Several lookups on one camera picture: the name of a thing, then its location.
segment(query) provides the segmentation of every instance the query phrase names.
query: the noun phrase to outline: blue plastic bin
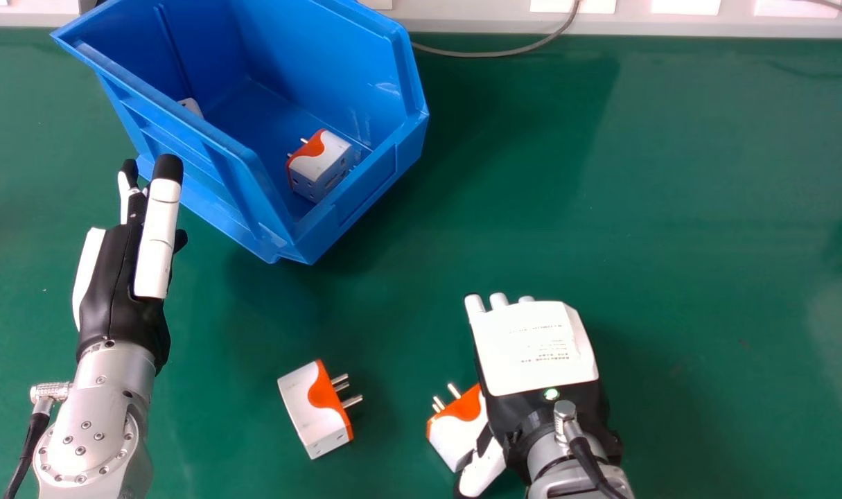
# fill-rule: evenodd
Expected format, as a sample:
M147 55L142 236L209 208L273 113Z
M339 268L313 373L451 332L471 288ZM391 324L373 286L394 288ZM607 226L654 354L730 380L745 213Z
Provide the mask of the blue plastic bin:
M100 76L142 176L179 155L184 205L268 263L316 262L421 154L408 33L354 0L111 0L53 37ZM322 128L361 161L314 205L285 164Z

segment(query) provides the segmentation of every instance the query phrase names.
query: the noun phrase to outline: plug pin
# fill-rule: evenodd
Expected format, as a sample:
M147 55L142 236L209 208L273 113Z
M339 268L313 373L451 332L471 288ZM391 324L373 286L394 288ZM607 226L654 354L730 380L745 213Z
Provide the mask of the plug pin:
M454 383L449 383L446 386L448 387L448 391L451 392L452 396L455 397L455 400L461 398L461 392L458 390L458 387L455 386Z
M348 398L347 400L343 401L343 402L341 403L341 407L343 407L343 408L351 408L351 407L353 407L354 405L356 405L356 404L360 403L361 401L362 401L362 395L354 395L354 396L352 396L351 398Z

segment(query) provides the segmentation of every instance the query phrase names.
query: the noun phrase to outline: green table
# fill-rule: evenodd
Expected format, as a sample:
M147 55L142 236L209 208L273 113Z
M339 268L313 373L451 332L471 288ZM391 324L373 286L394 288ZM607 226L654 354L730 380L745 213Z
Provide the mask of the green table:
M263 265L183 214L151 497L448 497L430 395L475 382L462 297L496 290L580 310L640 497L842 497L842 41L418 63L423 160L318 265ZM116 222L132 154L87 67L0 30L0 493L31 383L74 371L82 237ZM316 358L366 401L311 462L276 379Z

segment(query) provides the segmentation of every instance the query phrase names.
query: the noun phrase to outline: label on robotic hand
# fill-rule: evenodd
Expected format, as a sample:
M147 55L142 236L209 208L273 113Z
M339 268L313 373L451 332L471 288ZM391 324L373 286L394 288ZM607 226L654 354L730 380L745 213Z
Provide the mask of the label on robotic hand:
M599 378L578 312L562 302L528 302L472 313L485 385L510 395Z

